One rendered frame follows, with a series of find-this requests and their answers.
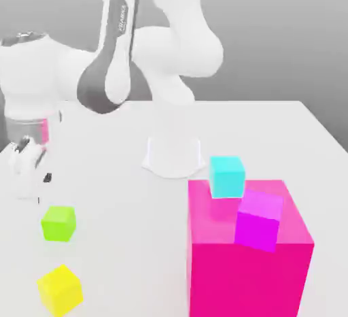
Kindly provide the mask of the small yellow cube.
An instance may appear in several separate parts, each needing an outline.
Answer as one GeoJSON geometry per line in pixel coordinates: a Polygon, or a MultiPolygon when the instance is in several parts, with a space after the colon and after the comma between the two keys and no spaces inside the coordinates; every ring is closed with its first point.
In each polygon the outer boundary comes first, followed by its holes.
{"type": "Polygon", "coordinates": [[[37,280],[39,296],[53,317],[63,317],[83,301],[80,279],[64,264],[37,280]]]}

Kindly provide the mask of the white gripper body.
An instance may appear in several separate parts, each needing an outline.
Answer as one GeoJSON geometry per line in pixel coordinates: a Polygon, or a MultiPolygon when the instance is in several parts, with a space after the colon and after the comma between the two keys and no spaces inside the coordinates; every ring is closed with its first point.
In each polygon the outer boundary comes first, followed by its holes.
{"type": "Polygon", "coordinates": [[[44,178],[50,163],[44,158],[39,163],[14,162],[11,166],[11,196],[16,201],[39,205],[44,178]]]}

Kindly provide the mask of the small magenta cube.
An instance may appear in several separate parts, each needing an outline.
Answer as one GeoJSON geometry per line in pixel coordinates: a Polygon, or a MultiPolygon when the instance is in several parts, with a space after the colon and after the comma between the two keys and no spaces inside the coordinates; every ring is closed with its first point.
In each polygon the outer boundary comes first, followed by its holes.
{"type": "Polygon", "coordinates": [[[283,204],[282,196],[246,189],[237,210],[235,244],[274,252],[283,204]]]}

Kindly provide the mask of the small cyan cube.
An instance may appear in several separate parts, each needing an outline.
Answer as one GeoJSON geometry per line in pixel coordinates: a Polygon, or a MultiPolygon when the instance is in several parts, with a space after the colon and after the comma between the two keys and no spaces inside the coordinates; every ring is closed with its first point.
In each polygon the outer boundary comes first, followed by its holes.
{"type": "Polygon", "coordinates": [[[245,168],[237,156],[211,156],[209,183],[214,199],[241,198],[245,190],[245,168]]]}

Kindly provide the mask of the large pink box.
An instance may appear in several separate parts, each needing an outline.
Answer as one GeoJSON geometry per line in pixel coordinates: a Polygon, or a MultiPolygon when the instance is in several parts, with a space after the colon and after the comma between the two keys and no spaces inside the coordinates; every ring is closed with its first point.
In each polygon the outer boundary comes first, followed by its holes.
{"type": "Polygon", "coordinates": [[[297,317],[314,241],[281,180],[247,189],[283,197],[274,252],[235,244],[239,199],[213,199],[209,182],[188,182],[186,279],[189,317],[297,317]]]}

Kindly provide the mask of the small green cube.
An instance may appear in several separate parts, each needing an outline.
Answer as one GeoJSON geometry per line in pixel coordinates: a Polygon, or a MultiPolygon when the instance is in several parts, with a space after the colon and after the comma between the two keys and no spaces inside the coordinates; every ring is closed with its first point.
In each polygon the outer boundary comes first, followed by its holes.
{"type": "Polygon", "coordinates": [[[41,219],[41,227],[45,240],[68,242],[76,229],[74,207],[51,205],[41,219]]]}

